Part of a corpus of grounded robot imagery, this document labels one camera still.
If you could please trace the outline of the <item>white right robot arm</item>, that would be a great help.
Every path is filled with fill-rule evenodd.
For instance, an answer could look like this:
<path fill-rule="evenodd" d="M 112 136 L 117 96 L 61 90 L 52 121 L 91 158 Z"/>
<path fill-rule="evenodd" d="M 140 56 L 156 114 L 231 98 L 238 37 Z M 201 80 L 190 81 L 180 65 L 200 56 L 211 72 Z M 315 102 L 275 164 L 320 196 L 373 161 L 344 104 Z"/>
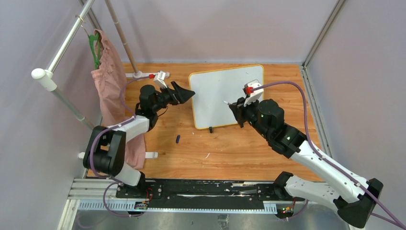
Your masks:
<path fill-rule="evenodd" d="M 299 197 L 335 211 L 346 223 L 364 228 L 375 208 L 372 196 L 379 197 L 383 183 L 370 180 L 346 169 L 308 141 L 307 136 L 284 120 L 284 110 L 271 99 L 244 104 L 245 98 L 230 103 L 237 123 L 247 122 L 268 145 L 288 159 L 306 166 L 324 180 L 314 183 L 290 172 L 282 172 L 275 180 L 273 193 L 279 200 Z"/>

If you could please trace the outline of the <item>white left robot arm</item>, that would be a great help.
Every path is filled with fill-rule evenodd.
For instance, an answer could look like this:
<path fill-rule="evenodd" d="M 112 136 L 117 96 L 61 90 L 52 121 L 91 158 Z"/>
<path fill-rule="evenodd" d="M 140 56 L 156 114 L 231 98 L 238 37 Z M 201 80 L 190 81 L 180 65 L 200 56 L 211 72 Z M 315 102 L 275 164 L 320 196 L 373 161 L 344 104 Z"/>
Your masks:
<path fill-rule="evenodd" d="M 129 141 L 153 129 L 160 109 L 184 104 L 195 95 L 175 81 L 171 85 L 159 91 L 153 85 L 141 87 L 134 116 L 112 126 L 96 126 L 82 157 L 83 166 L 96 176 L 127 185 L 133 197 L 143 197 L 147 191 L 145 175 L 125 162 L 125 149 Z"/>

